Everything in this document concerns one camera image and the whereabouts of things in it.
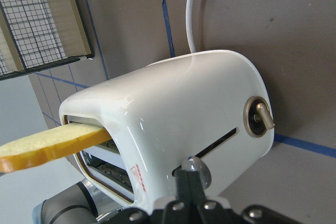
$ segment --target wire rack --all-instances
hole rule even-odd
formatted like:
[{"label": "wire rack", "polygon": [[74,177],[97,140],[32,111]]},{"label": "wire rack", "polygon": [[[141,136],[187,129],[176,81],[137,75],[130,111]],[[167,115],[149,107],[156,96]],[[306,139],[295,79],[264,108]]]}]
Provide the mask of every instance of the wire rack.
[{"label": "wire rack", "polygon": [[0,74],[6,74],[6,73],[9,73],[9,71],[6,67],[5,61],[0,52]]},{"label": "wire rack", "polygon": [[[64,59],[47,0],[0,0],[24,68]],[[0,71],[8,73],[2,57]]]}]

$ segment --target gray wall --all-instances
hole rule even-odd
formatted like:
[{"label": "gray wall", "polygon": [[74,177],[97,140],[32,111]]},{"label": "gray wall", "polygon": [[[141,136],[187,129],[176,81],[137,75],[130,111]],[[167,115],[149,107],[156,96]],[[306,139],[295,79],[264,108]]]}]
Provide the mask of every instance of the gray wall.
[{"label": "gray wall", "polygon": [[0,145],[46,129],[29,78],[0,81]]},{"label": "gray wall", "polygon": [[[59,121],[61,101],[76,92],[76,84],[52,76],[91,86],[106,80],[102,59],[113,78],[170,56],[161,0],[78,3],[95,59],[71,64],[73,76],[61,67],[44,72],[50,77],[30,77],[42,111],[52,113],[45,117],[49,127]],[[187,54],[185,0],[166,3],[176,55]],[[275,143],[221,194],[235,211],[260,203],[304,223],[334,223],[335,14],[334,0],[194,1],[196,48],[230,49],[250,59],[267,86],[277,136],[317,144],[308,151]]]}]

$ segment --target wire mesh basket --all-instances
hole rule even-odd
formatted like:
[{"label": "wire mesh basket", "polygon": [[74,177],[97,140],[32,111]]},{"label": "wire mesh basket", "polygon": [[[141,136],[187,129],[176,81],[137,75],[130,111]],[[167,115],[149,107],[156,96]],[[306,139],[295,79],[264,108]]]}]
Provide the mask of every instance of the wire mesh basket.
[{"label": "wire mesh basket", "polygon": [[4,50],[0,50],[0,80],[92,57],[91,50],[84,55],[66,55],[48,0],[0,0],[0,9],[22,64],[21,68],[9,68]]}]

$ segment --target white toaster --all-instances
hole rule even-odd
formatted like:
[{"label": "white toaster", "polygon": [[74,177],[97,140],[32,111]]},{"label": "white toaster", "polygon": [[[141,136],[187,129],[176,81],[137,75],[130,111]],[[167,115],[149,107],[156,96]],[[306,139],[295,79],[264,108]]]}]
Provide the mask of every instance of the white toaster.
[{"label": "white toaster", "polygon": [[273,142],[272,113],[254,65],[229,50],[153,63],[67,98],[62,124],[106,128],[111,140],[75,154],[82,173],[122,207],[151,213],[175,195],[174,171],[197,156],[218,195]]}]

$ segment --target blue tape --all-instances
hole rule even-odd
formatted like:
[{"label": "blue tape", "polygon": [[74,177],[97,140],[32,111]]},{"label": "blue tape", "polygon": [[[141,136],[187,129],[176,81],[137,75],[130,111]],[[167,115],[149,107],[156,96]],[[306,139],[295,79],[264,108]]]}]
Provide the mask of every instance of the blue tape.
[{"label": "blue tape", "polygon": [[38,75],[38,76],[43,76],[43,77],[50,78],[50,79],[53,79],[53,80],[56,80],[56,81],[61,81],[61,82],[67,83],[67,84],[71,84],[71,85],[74,85],[74,86],[77,86],[77,87],[80,87],[80,88],[83,88],[83,89],[86,89],[86,88],[90,87],[90,86],[75,83],[75,82],[72,82],[72,81],[64,80],[64,79],[61,79],[61,78],[49,76],[49,75],[43,74],[43,73],[35,73],[35,74]]},{"label": "blue tape", "polygon": [[54,80],[54,79],[53,79],[53,83],[54,83],[54,87],[55,87],[55,89],[56,89],[56,93],[57,93],[59,102],[62,103],[61,98],[59,97],[59,93],[58,93],[58,90],[57,90],[57,88],[56,88],[56,84],[55,84],[55,80]]},{"label": "blue tape", "polygon": [[100,55],[101,63],[103,65],[105,77],[106,77],[106,80],[109,80],[109,75],[107,74],[107,69],[106,69],[106,66],[105,66],[105,61],[104,61],[104,58],[103,58],[103,53],[102,53],[101,48],[100,48],[100,43],[99,43],[96,27],[94,25],[95,23],[93,22],[93,18],[92,18],[92,14],[91,14],[91,9],[90,9],[88,0],[85,0],[85,4],[86,4],[86,7],[87,7],[88,12],[89,12],[89,17],[90,17],[90,21],[91,21],[91,25],[92,25],[92,30],[93,30],[94,38],[96,39],[96,42],[97,42],[97,47],[98,47],[98,50],[99,50],[99,55]]},{"label": "blue tape", "polygon": [[46,96],[46,92],[44,92],[44,88],[43,88],[43,86],[42,86],[42,82],[41,82],[41,80],[40,80],[40,77],[38,76],[37,77],[38,78],[38,81],[40,82],[40,85],[41,85],[41,88],[42,88],[42,91],[43,91],[43,94],[44,94],[44,97],[46,98],[46,101],[47,101],[47,104],[48,104],[48,107],[49,107],[49,110],[50,110],[50,112],[51,112],[51,116],[52,116],[52,120],[55,120],[54,119],[54,115],[52,114],[52,111],[51,111],[51,108],[50,108],[50,105],[49,105],[49,102],[48,102],[48,99],[47,99],[47,96]]},{"label": "blue tape", "polygon": [[166,0],[161,0],[161,5],[162,5],[164,24],[166,26],[166,33],[167,33],[170,57],[175,57],[175,49],[174,49],[174,45],[173,45],[173,36],[172,36],[171,28],[170,28],[170,22],[169,22],[169,17],[168,17],[168,8],[167,8]]},{"label": "blue tape", "polygon": [[68,67],[69,67],[69,70],[70,70],[71,78],[72,78],[73,82],[75,82],[75,79],[73,78],[73,75],[72,75],[70,64],[68,64]]},{"label": "blue tape", "polygon": [[336,158],[336,149],[326,147],[319,144],[310,143],[307,141],[299,140],[296,138],[291,138],[288,136],[283,136],[279,134],[275,134],[274,141],[282,143],[282,144],[288,144],[291,146],[295,146],[300,149],[308,150],[311,152],[319,153],[324,156],[334,157]]},{"label": "blue tape", "polygon": [[43,111],[42,111],[42,114],[45,115],[46,117],[50,118],[51,120],[53,120],[54,123],[56,123],[56,124],[58,124],[58,125],[61,125],[59,122],[57,122],[57,121],[56,121],[55,119],[53,119],[50,115],[44,113]]}]

